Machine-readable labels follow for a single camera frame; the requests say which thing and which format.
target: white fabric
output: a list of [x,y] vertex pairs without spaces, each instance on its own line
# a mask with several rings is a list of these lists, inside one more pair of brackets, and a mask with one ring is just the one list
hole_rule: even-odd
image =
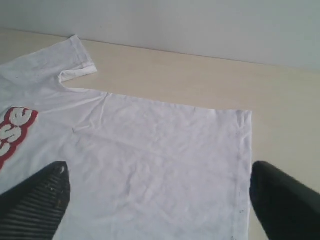
[[0,194],[66,161],[71,202],[54,240],[246,240],[251,112],[61,84],[95,71],[76,36],[0,66],[0,113],[39,112]]

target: ribbed texture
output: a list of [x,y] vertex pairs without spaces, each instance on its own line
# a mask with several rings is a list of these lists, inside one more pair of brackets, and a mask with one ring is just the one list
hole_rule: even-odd
[[54,162],[0,196],[0,240],[51,240],[70,201],[68,167]]

